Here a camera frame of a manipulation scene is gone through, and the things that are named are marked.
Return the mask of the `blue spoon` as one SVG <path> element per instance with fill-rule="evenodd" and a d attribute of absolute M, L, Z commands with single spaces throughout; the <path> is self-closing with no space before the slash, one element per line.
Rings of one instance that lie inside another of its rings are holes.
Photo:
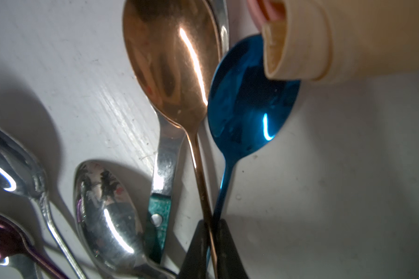
<path fill-rule="evenodd" d="M 225 159 L 213 224 L 221 219 L 235 165 L 277 136 L 299 93 L 299 80 L 266 78 L 263 51 L 261 35 L 242 39 L 222 58 L 211 83 L 208 125 Z"/>

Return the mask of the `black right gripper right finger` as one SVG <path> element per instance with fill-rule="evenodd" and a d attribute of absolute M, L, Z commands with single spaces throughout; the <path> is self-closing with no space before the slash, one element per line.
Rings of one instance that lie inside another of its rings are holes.
<path fill-rule="evenodd" d="M 219 279 L 249 279 L 226 220 L 221 219 L 215 234 L 215 248 L 218 256 L 217 272 Z"/>

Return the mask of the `gold spoon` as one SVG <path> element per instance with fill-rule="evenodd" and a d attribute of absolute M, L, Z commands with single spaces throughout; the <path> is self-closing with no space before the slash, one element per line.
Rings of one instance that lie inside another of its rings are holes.
<path fill-rule="evenodd" d="M 222 54 L 213 12 L 207 1 L 127 1 L 122 22 L 128 57 L 145 95 L 187 135 L 209 251 L 216 262 L 213 215 L 198 138 Z"/>

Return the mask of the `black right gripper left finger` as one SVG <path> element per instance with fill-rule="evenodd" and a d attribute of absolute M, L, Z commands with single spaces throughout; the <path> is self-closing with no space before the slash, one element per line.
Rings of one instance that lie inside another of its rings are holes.
<path fill-rule="evenodd" d="M 185 256 L 178 279 L 206 279 L 209 236 L 204 220 L 200 220 Z"/>

